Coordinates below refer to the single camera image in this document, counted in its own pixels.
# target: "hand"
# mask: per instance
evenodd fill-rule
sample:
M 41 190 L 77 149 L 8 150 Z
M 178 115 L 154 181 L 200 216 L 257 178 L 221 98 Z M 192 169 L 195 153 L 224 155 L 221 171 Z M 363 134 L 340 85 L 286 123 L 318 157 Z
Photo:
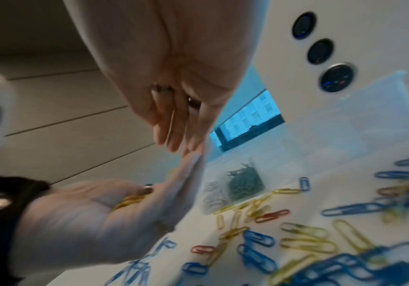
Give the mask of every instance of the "hand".
M 154 141 L 177 151 L 188 97 L 202 102 L 187 148 L 197 149 L 251 62 L 268 0 L 64 0 L 104 74 Z M 151 95 L 154 84 L 171 93 Z
M 193 206 L 205 158 L 189 153 L 142 202 L 113 208 L 144 194 L 129 181 L 83 182 L 34 200 L 16 227 L 9 257 L 15 277 L 142 257 Z

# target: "ceiling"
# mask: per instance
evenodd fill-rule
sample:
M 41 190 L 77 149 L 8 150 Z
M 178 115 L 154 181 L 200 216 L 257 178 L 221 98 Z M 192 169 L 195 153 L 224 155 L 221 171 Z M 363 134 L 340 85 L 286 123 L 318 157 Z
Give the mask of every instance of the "ceiling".
M 0 0 L 0 56 L 81 49 L 62 0 Z

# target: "table surface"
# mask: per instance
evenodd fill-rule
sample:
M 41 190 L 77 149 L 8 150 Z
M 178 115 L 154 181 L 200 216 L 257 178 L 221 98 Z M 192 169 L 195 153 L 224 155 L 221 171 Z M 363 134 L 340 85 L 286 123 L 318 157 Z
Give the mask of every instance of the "table surface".
M 274 195 L 273 199 L 266 202 L 272 207 L 272 211 L 289 209 L 291 213 L 280 219 L 266 223 L 243 223 L 240 226 L 249 226 L 251 230 L 272 236 L 276 244 L 272 248 L 254 245 L 255 250 L 276 260 L 279 267 L 292 258 L 300 258 L 307 252 L 300 250 L 286 250 L 278 247 L 279 239 L 291 237 L 280 230 L 279 225 L 283 222 L 299 223 L 328 229 L 329 240 L 334 241 L 340 248 L 340 252 L 353 253 L 354 250 L 342 239 L 332 227 L 332 221 L 337 218 L 344 219 L 354 225 L 370 241 L 376 245 L 393 245 L 398 242 L 409 241 L 409 217 L 403 223 L 385 225 L 381 221 L 379 213 L 360 214 L 344 217 L 323 217 L 320 211 L 336 206 L 369 202 L 377 197 L 378 188 L 395 185 L 397 180 L 384 180 L 373 177 L 378 171 L 404 170 L 409 167 L 396 167 L 394 161 L 409 158 L 409 140 L 385 148 L 367 157 L 350 161 L 333 170 L 310 177 L 312 190 L 298 195 Z M 282 188 L 297 188 L 297 182 Z M 206 255 L 198 255 L 190 252 L 194 245 L 218 244 L 218 236 L 229 229 L 233 211 L 224 213 L 225 228 L 217 230 L 214 215 L 203 215 L 200 207 L 195 206 L 189 214 L 180 222 L 174 233 L 167 235 L 170 240 L 177 243 L 175 249 L 163 248 L 161 252 L 149 260 L 151 274 L 148 285 L 176 285 L 183 278 L 184 286 L 235 285 L 240 286 L 248 283 L 252 286 L 267 285 L 268 276 L 253 267 L 245 267 L 240 256 L 236 252 L 237 245 L 243 243 L 241 236 L 233 239 L 223 256 L 209 269 L 206 276 L 190 276 L 181 271 L 186 262 L 204 262 Z M 321 259 L 329 258 L 330 255 L 318 254 Z M 79 270 L 66 271 L 49 286 L 102 286 L 106 281 L 123 269 L 127 263 L 120 265 L 104 265 Z M 119 278 L 110 285 L 124 285 Z M 361 285 L 355 280 L 343 278 L 342 285 Z

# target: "red paper clip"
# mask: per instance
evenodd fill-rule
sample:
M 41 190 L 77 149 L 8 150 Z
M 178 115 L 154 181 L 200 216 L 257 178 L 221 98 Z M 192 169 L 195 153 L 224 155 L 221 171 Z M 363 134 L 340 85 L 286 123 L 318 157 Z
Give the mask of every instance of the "red paper clip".
M 272 221 L 286 214 L 290 214 L 290 210 L 281 210 L 277 212 L 266 213 L 265 215 L 256 218 L 255 222 L 263 223 L 266 221 Z
M 211 254 L 215 251 L 215 247 L 207 245 L 195 245 L 190 251 L 196 254 Z

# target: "clear plastic box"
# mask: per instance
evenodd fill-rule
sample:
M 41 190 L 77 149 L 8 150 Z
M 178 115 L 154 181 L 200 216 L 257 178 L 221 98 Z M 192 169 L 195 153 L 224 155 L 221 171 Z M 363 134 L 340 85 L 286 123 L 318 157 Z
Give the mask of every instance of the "clear plastic box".
M 397 71 L 329 99 L 320 110 L 225 152 L 208 164 L 204 180 L 221 181 L 222 174 L 251 159 L 270 191 L 409 139 L 405 74 Z

